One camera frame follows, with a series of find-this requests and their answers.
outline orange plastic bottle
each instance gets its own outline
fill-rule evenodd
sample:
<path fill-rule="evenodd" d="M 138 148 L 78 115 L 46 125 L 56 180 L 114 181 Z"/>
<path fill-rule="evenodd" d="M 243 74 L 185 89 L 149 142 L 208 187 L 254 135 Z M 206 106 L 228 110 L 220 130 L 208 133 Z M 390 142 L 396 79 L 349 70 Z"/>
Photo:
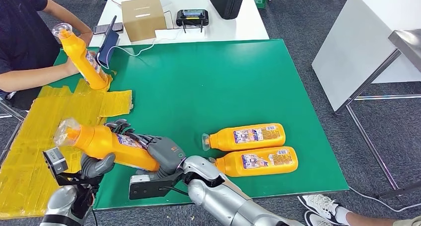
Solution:
<path fill-rule="evenodd" d="M 95 127 L 80 125 L 75 119 L 62 121 L 54 136 L 56 146 L 74 146 L 88 156 L 102 159 L 113 152 L 116 163 L 157 171 L 159 163 L 138 142 L 111 132 L 104 125 Z"/>
<path fill-rule="evenodd" d="M 276 147 L 230 152 L 214 164 L 222 173 L 237 177 L 289 173 L 298 168 L 298 159 L 293 148 Z"/>
<path fill-rule="evenodd" d="M 280 147 L 285 143 L 285 132 L 279 123 L 266 123 L 236 128 L 225 128 L 215 134 L 203 134 L 203 150 L 238 151 Z"/>
<path fill-rule="evenodd" d="M 69 24 L 57 24 L 53 28 L 53 34 L 60 39 L 63 50 L 92 89 L 103 89 L 108 86 L 107 74 L 86 49 L 85 42 L 73 33 Z"/>

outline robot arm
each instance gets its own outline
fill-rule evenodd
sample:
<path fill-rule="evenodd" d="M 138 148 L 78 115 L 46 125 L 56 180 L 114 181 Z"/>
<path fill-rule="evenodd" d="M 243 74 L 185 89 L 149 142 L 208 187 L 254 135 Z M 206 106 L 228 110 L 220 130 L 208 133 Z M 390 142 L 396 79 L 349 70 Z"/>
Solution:
<path fill-rule="evenodd" d="M 213 164 L 200 156 L 187 158 L 183 170 L 193 177 L 184 180 L 190 199 L 224 226 L 303 226 L 254 203 Z"/>
<path fill-rule="evenodd" d="M 303 226 L 275 215 L 244 194 L 213 164 L 200 156 L 185 158 L 184 152 L 170 139 L 134 134 L 125 120 L 107 124 L 113 132 L 124 132 L 137 140 L 160 163 L 155 174 L 132 176 L 129 199 L 165 196 L 177 182 L 183 181 L 190 199 L 211 213 L 224 226 Z M 50 198 L 40 226 L 81 226 L 91 211 L 103 174 L 113 167 L 115 156 L 103 160 L 83 156 L 82 170 L 65 173 L 66 161 L 58 148 L 44 152 L 46 162 L 62 185 Z"/>
<path fill-rule="evenodd" d="M 99 183 L 104 174 L 114 166 L 115 155 L 104 159 L 83 155 L 81 171 L 66 173 L 67 163 L 58 148 L 43 152 L 48 168 L 61 185 L 47 204 L 47 210 L 40 226 L 81 226 L 91 212 Z"/>

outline gray carpet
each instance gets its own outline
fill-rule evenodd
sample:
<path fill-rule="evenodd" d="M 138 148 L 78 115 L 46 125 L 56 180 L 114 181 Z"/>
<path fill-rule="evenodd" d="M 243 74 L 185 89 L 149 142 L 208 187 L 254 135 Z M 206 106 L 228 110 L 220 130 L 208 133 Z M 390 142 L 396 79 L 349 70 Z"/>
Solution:
<path fill-rule="evenodd" d="M 103 0 L 55 1 L 68 8 L 90 27 L 96 25 L 105 4 Z M 391 187 L 349 114 L 333 113 L 311 68 L 311 62 L 344 3 L 345 0 L 273 0 L 265 10 L 260 11 L 260 14 L 269 36 L 285 40 L 348 184 L 361 193 L 374 196 L 390 190 Z M 49 27 L 57 23 L 50 17 L 43 15 L 43 18 Z M 420 83 L 377 84 L 371 86 L 368 92 L 420 93 L 421 85 Z M 421 180 L 421 137 L 418 134 L 421 129 L 417 121 L 421 117 L 419 103 L 420 100 L 412 99 L 352 104 L 399 185 Z M 15 122 L 10 119 L 0 119 L 2 135 L 0 146 L 6 143 L 14 124 Z M 395 213 L 354 192 L 329 196 L 337 199 L 351 211 L 369 217 L 406 219 L 421 214 L 421 207 Z M 256 202 L 276 214 L 304 222 L 305 208 L 295 197 L 258 199 Z M 421 191 L 387 201 L 395 208 L 419 202 L 421 202 Z M 100 226 L 219 225 L 211 215 L 194 205 L 102 211 L 97 212 L 97 217 Z M 32 226 L 37 225 L 39 221 L 38 218 L 0 221 L 0 226 Z M 86 225 L 93 225 L 92 217 Z"/>

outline green table mat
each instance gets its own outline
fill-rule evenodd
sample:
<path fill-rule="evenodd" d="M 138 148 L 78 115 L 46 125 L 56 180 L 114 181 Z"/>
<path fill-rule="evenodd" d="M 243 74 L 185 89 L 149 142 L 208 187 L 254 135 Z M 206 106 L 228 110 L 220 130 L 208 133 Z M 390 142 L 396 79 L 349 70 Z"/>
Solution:
<path fill-rule="evenodd" d="M 148 46 L 124 48 L 137 53 Z M 56 64 L 64 61 L 66 55 L 61 52 Z M 285 146 L 297 153 L 298 169 L 288 174 L 231 177 L 250 197 L 348 190 L 283 40 L 157 44 L 137 58 L 116 49 L 110 67 L 117 72 L 110 91 L 133 90 L 135 107 L 130 114 L 109 121 L 125 118 L 137 133 L 169 137 L 187 155 L 225 155 L 218 150 L 204 152 L 202 133 L 281 123 Z M 51 86 L 74 89 L 79 78 L 75 75 Z M 191 202 L 176 192 L 129 201 L 129 179 L 135 171 L 116 164 L 105 175 L 94 208 Z M 177 187 L 186 190 L 183 183 Z"/>

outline black case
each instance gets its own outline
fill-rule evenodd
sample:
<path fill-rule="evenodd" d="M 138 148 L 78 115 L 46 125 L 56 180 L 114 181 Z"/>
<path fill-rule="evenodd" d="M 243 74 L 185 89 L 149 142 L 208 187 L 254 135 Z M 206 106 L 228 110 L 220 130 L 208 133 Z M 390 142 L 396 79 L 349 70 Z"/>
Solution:
<path fill-rule="evenodd" d="M 223 19 L 234 19 L 240 12 L 243 0 L 210 0 Z"/>

